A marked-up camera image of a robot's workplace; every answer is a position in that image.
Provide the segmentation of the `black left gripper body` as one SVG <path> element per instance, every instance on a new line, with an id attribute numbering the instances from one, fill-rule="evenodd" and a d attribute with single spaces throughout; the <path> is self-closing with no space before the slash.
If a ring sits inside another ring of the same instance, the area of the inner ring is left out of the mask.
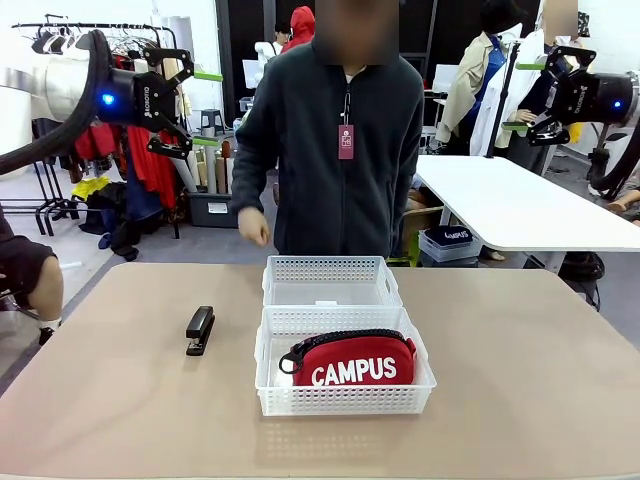
<path id="1" fill-rule="evenodd" d="M 175 86 L 156 72 L 111 68 L 97 93 L 100 121 L 146 130 L 176 126 Z"/>

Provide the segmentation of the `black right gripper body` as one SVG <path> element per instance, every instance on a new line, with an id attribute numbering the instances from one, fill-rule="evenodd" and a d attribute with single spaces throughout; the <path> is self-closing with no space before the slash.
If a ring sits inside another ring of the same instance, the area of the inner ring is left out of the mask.
<path id="1" fill-rule="evenodd" d="M 575 72 L 559 83 L 559 121 L 625 126 L 636 112 L 636 73 Z"/>

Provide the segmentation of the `person's right hand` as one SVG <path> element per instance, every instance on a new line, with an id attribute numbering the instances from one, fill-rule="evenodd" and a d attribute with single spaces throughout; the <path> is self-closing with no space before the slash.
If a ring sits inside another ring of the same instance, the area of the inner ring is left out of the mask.
<path id="1" fill-rule="evenodd" d="M 268 222 L 257 208 L 246 207 L 238 213 L 238 229 L 243 238 L 259 247 L 266 247 L 269 243 Z"/>

